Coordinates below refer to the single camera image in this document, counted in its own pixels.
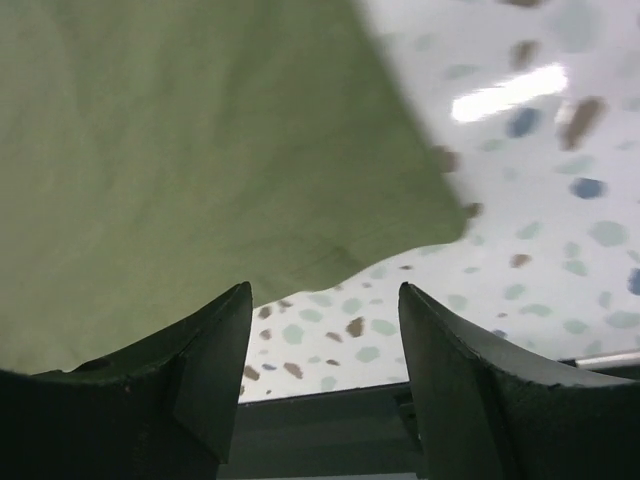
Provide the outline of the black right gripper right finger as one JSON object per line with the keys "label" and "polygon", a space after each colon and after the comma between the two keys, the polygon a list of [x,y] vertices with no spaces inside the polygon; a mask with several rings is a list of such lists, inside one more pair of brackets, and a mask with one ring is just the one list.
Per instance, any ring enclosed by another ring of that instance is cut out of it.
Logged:
{"label": "black right gripper right finger", "polygon": [[428,478],[638,477],[639,365],[548,359],[409,283],[398,311]]}

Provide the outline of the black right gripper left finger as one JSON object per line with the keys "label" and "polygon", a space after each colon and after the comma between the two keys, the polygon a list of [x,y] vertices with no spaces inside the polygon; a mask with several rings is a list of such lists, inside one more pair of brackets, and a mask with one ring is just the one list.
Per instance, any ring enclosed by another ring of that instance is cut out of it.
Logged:
{"label": "black right gripper left finger", "polygon": [[251,321],[241,283],[72,371],[3,371],[2,477],[215,478],[229,457]]}

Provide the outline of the olive green tank top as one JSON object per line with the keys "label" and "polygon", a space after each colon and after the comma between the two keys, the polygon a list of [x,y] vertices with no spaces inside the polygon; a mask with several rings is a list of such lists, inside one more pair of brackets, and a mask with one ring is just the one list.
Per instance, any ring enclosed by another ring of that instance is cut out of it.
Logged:
{"label": "olive green tank top", "polygon": [[1,365],[67,369],[466,215],[350,1],[1,5]]}

